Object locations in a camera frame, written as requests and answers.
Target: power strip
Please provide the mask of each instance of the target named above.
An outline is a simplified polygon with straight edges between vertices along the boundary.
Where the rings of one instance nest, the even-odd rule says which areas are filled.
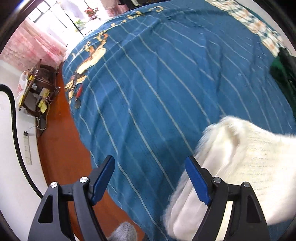
[[[24,132],[24,147],[25,147],[25,159],[26,159],[25,162],[27,165],[32,165],[29,134],[27,131]]]

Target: blue rubber pad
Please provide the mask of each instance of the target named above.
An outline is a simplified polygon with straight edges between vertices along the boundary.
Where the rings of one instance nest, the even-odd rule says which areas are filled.
[[[199,200],[209,205],[212,200],[208,194],[207,184],[189,157],[185,160],[185,169]]]
[[[107,188],[107,185],[110,181],[110,178],[114,172],[114,169],[115,169],[115,159],[114,157],[111,157],[107,162],[106,166],[104,167],[104,169],[102,170],[96,183],[94,184],[93,197],[91,199],[91,202],[93,204],[96,204],[97,202],[101,201],[104,195],[104,192]]]

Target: wooden floor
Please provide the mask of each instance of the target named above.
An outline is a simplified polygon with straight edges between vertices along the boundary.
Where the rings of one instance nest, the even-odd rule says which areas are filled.
[[[50,105],[47,129],[37,138],[37,143],[47,184],[57,181],[60,185],[64,185],[74,183],[82,176],[88,176],[91,172],[91,161],[89,151],[81,143],[70,115],[61,73],[58,75],[57,85],[61,87],[61,92]],[[82,241],[72,202],[69,202],[69,211],[73,231]],[[143,239],[142,230],[116,206],[107,192],[94,206],[94,211],[106,236],[109,236],[122,222],[128,221],[136,228],[138,240]]]

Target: metal screw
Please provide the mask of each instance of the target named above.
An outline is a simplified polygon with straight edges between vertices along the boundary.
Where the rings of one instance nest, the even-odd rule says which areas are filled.
[[[87,182],[87,180],[88,180],[87,177],[82,177],[82,178],[80,178],[80,182],[81,182],[81,183],[85,183],[85,182]]]
[[[214,177],[214,182],[215,183],[220,183],[221,182],[221,178],[219,178],[219,177]]]
[[[244,182],[244,186],[245,186],[246,188],[249,188],[249,187],[251,186],[251,184],[249,184],[248,182]]]
[[[57,186],[57,182],[53,182],[53,183],[51,183],[50,186],[51,186],[52,188],[55,188],[55,187]]]

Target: bed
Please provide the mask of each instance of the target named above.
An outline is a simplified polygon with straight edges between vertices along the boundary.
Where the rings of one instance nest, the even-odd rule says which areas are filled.
[[[210,124],[226,115],[280,134],[293,112],[269,67],[280,35],[232,0],[172,0],[117,16],[64,62],[66,97],[97,167],[116,160],[107,191],[150,241],[168,198]],[[290,221],[270,226],[277,240]]]

